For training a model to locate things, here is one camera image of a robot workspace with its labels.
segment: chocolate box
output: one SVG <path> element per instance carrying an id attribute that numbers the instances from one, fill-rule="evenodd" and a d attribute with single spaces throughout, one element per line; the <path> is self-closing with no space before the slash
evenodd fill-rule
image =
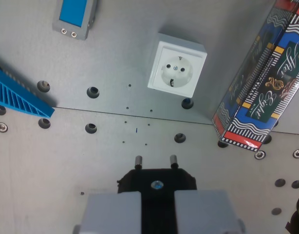
<path id="1" fill-rule="evenodd" d="M 277 0 L 212 119 L 220 141 L 257 151 L 298 88 L 299 1 Z"/>

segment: metal screw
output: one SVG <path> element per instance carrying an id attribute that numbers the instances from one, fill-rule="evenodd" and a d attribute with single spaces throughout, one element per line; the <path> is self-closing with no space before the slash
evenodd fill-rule
<path id="1" fill-rule="evenodd" d="M 294 158 L 299 158 L 299 150 L 294 151 L 293 157 Z"/>
<path id="2" fill-rule="evenodd" d="M 164 183 L 161 182 L 160 180 L 156 180 L 156 181 L 153 181 L 150 186 L 153 188 L 153 189 L 156 189 L 156 190 L 159 190 L 159 189 L 162 189 L 163 186 L 164 186 Z"/>
<path id="3" fill-rule="evenodd" d="M 5 123 L 0 123 L 0 132 L 5 133 L 8 131 L 8 126 Z"/>

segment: blue ribbed part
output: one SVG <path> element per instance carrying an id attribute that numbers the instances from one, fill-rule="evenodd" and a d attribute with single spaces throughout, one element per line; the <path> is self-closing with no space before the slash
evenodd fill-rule
<path id="1" fill-rule="evenodd" d="M 26 114 L 50 118 L 54 109 L 0 69 L 0 105 Z"/>

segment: screw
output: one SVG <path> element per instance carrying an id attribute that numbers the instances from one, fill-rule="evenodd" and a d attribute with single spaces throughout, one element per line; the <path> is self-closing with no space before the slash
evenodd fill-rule
<path id="1" fill-rule="evenodd" d="M 164 183 L 161 182 L 160 180 L 156 180 L 156 181 L 152 182 L 152 183 L 150 184 L 150 186 L 151 186 L 153 189 L 159 190 L 159 189 L 162 189 L 162 188 L 163 188 Z"/>
<path id="2" fill-rule="evenodd" d="M 8 131 L 8 126 L 5 123 L 0 123 L 0 132 L 5 133 Z"/>

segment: zigzag pattern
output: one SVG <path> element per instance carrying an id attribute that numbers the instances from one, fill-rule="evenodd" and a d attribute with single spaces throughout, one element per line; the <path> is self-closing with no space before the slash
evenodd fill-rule
<path id="1" fill-rule="evenodd" d="M 233 124 L 239 129 L 249 129 L 256 135 L 267 135 L 270 129 L 259 129 L 252 123 L 241 123 L 237 118 L 234 118 Z"/>
<path id="2" fill-rule="evenodd" d="M 286 30 L 287 33 L 298 33 L 299 34 L 299 24 L 293 24 L 293 25 L 289 25 L 289 27 Z"/>

